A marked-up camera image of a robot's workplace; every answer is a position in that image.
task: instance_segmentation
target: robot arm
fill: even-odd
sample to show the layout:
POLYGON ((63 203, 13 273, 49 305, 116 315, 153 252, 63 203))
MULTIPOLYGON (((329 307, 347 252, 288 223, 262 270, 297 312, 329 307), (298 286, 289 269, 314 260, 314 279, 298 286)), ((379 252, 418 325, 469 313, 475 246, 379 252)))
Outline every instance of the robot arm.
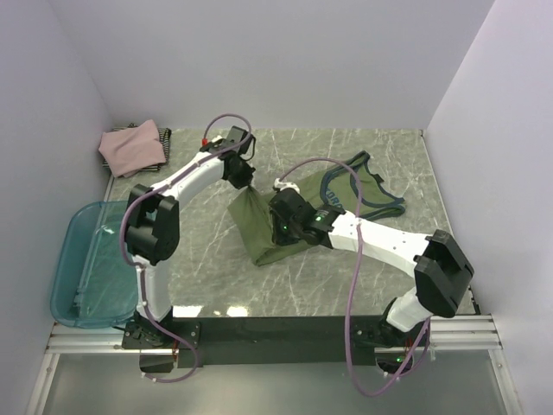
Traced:
MULTIPOLYGON (((249 166, 241 156, 248 151, 252 141, 255 145, 256 138, 251 136, 235 151, 228 151, 224 155, 202 164, 199 161, 209 156, 210 153, 242 141, 246 134, 246 130, 236 126, 232 127, 226 138, 217 137, 211 142, 204 143, 192 161, 172 176, 154 184, 151 188, 137 185, 130 192, 129 205, 144 193, 169 185, 165 191, 138 205, 129 219, 125 234, 127 249, 132 255, 133 261, 143 264, 145 268, 144 287, 140 281, 140 270, 137 269, 139 294, 142 289, 146 290, 149 310, 158 322, 171 310, 167 259, 179 245, 179 212, 201 190, 218 180, 227 180, 235 188, 249 185, 255 169, 249 166), (197 169, 193 170, 185 179, 173 183, 176 177, 195 164, 199 166, 197 169)), ((137 305, 137 312, 146 317, 143 304, 137 305)))
POLYGON ((430 316, 455 315, 474 269, 449 233, 408 233, 356 218, 339 207, 314 209, 295 187, 276 183, 276 188, 282 190, 271 199, 270 210, 278 245, 304 239, 311 245, 357 252, 360 224, 363 254, 415 279, 416 287, 386 308, 383 331, 400 337, 430 316))

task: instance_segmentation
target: transparent blue bin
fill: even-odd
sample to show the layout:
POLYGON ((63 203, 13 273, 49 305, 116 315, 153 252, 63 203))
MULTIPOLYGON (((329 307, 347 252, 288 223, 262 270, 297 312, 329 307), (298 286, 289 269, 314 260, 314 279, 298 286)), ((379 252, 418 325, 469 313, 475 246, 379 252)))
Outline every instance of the transparent blue bin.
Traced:
POLYGON ((50 299, 57 322, 101 329, 125 323, 133 315, 137 276, 118 246, 126 207, 126 201, 95 202, 71 219, 50 299))

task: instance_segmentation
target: pink towel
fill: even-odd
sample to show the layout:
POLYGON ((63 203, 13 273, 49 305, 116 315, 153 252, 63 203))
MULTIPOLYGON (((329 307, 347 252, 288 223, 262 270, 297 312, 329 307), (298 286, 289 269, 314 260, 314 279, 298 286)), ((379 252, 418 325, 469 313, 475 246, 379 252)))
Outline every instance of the pink towel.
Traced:
POLYGON ((144 167, 165 162, 159 131, 151 119, 137 128, 105 132, 99 152, 115 177, 129 177, 144 167))

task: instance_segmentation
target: green tank top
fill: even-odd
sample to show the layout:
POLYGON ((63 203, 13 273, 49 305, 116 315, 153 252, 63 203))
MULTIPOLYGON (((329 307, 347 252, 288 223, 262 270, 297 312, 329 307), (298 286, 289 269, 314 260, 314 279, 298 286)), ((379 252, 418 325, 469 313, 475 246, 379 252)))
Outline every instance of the green tank top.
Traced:
MULTIPOLYGON (((344 162, 357 172, 363 186, 360 215, 367 220, 399 216, 405 212, 405 200, 391 195, 382 187, 384 180, 369 170, 370 158, 369 153, 361 151, 344 162)), ((318 171, 295 183, 303 198, 314 208, 327 203, 352 212, 355 210, 357 185, 353 176, 341 166, 318 171)), ((261 195, 253 187, 248 187, 228 206, 245 249, 255 265, 270 264, 311 247, 303 240, 287 246, 273 243, 269 201, 274 195, 274 191, 261 195)))

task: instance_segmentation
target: white enclosure wall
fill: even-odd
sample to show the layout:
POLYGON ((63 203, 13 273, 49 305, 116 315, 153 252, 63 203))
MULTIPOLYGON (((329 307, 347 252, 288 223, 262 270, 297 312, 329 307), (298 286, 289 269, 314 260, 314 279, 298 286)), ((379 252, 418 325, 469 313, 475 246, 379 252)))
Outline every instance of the white enclosure wall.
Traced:
POLYGON ((0 2, 0 413, 22 413, 52 328, 56 261, 98 200, 103 100, 46 0, 0 2))
POLYGON ((526 413, 553 413, 553 3, 496 0, 428 129, 526 413))
POLYGON ((119 125, 425 128, 493 0, 49 0, 119 125))

